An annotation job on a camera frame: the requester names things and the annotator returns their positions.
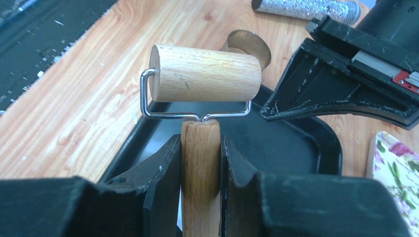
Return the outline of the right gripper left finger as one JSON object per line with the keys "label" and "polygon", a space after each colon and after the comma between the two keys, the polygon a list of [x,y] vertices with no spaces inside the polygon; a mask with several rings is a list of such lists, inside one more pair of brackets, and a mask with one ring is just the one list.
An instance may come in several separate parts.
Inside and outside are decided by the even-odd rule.
{"label": "right gripper left finger", "polygon": [[106,183],[79,176],[0,183],[3,237],[174,237],[180,137]]}

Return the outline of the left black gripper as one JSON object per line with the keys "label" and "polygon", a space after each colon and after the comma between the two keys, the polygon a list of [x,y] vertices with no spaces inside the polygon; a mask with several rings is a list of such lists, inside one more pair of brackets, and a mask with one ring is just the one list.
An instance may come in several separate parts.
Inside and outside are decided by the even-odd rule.
{"label": "left black gripper", "polygon": [[410,130],[419,123],[419,2],[378,0],[352,28],[312,19],[261,109],[266,120],[354,114]]}

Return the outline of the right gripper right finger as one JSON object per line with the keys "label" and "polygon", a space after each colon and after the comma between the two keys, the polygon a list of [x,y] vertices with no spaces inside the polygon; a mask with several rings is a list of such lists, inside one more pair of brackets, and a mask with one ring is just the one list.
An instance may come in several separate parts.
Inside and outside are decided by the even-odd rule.
{"label": "right gripper right finger", "polygon": [[222,237],[408,237],[409,228],[377,180],[328,174],[264,173],[221,140]]}

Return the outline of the black baking tray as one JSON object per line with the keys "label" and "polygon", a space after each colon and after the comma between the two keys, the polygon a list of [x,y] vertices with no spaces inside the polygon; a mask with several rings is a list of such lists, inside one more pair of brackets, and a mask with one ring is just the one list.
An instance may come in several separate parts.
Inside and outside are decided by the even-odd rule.
{"label": "black baking tray", "polygon": [[[341,175],[342,147],[332,128],[319,118],[266,121],[260,110],[271,94],[262,86],[247,116],[221,118],[221,134],[261,171]],[[140,118],[100,180],[106,182],[153,155],[180,133],[181,125],[180,119]]]}

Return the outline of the wooden pastry roller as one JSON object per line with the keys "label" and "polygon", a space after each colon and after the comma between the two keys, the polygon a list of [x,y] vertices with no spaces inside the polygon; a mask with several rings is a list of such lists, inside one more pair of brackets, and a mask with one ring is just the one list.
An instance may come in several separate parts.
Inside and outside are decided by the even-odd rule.
{"label": "wooden pastry roller", "polygon": [[[181,204],[185,237],[216,237],[220,224],[221,135],[218,118],[243,117],[261,86],[248,54],[156,44],[140,76],[140,109],[148,119],[182,119]],[[155,102],[245,102],[237,112],[155,113]]]}

